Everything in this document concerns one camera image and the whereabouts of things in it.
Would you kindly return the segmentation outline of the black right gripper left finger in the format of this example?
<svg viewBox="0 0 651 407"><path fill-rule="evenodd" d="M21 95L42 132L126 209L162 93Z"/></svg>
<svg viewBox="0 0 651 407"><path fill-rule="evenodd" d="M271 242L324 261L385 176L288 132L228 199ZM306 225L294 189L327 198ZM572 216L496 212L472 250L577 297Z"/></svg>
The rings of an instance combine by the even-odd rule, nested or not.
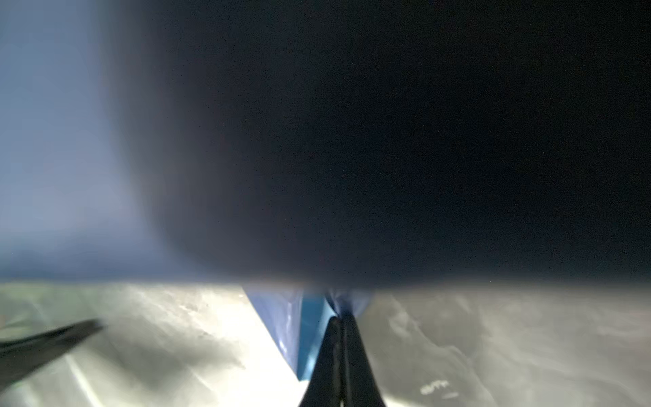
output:
<svg viewBox="0 0 651 407"><path fill-rule="evenodd" d="M334 316L327 325L310 383L300 407L342 405L342 322Z"/></svg>

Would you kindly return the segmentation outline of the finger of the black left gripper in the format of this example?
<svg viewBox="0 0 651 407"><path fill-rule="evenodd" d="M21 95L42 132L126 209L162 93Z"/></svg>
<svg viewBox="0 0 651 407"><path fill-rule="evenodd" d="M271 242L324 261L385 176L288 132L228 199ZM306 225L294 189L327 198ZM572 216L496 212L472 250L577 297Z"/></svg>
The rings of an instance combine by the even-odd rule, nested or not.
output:
<svg viewBox="0 0 651 407"><path fill-rule="evenodd" d="M36 335L1 341L1 389L8 389L102 332L103 322L86 320Z"/></svg>

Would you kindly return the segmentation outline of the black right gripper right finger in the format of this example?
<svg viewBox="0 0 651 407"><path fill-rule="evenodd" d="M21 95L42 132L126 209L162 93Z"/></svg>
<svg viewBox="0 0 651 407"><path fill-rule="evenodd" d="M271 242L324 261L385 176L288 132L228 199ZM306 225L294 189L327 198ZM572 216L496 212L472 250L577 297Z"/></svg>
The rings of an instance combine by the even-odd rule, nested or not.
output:
<svg viewBox="0 0 651 407"><path fill-rule="evenodd" d="M342 314L342 401L347 407L385 407L351 313Z"/></svg>

